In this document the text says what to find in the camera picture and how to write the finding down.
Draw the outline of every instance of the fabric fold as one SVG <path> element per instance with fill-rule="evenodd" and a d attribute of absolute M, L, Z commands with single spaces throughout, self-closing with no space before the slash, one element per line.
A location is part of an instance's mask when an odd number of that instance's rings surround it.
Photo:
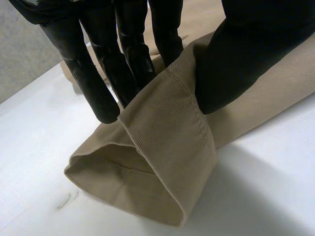
<path fill-rule="evenodd" d="M 272 66 L 237 100 L 203 115 L 195 61 L 212 33 L 189 44 L 113 124 L 75 151 L 65 175 L 124 211 L 184 225 L 215 166 L 216 149 L 315 91 L 315 35 Z"/>

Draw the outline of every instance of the stitching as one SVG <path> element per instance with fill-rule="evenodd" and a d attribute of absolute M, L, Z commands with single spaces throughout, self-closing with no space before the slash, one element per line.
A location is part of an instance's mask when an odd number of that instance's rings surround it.
<path fill-rule="evenodd" d="M 194 110 L 195 110 L 195 115 L 197 116 L 197 120 L 198 120 L 198 123 L 199 123 L 199 127 L 200 127 L 200 130 L 201 130 L 201 132 L 202 132 L 202 136 L 203 136 L 204 140 L 206 141 L 207 147 L 208 147 L 208 151 L 209 151 L 209 153 L 211 154 L 211 148 L 210 148 L 211 145 L 210 145 L 210 143 L 208 142 L 207 137 L 206 137 L 206 134 L 205 134 L 205 132 L 204 132 L 204 130 L 203 130 L 203 128 L 202 128 L 201 120 L 200 120 L 200 118 L 199 118 L 199 115 L 198 115 L 198 112 L 197 112 L 197 109 L 196 109 L 196 105 L 195 105 L 195 103 L 193 102 L 193 99 L 192 99 L 192 97 L 191 97 L 191 94 L 190 94 L 189 91 L 187 90 L 186 86 L 184 86 L 184 85 L 179 81 L 179 79 L 178 79 L 171 71 L 169 71 L 168 68 L 166 69 L 166 71 L 179 83 L 179 85 L 183 88 L 183 90 L 188 94 L 189 99 L 190 99 L 190 102 L 192 103 L 192 106 L 193 106 L 193 108 L 194 108 Z"/>

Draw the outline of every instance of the white surface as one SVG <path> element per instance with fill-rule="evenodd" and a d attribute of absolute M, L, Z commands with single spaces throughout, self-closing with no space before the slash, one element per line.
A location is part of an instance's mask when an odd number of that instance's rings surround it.
<path fill-rule="evenodd" d="M 315 235 L 315 95 L 219 150 L 182 229 L 114 209 L 63 175 L 98 125 L 59 65 L 0 105 L 1 236 Z"/>

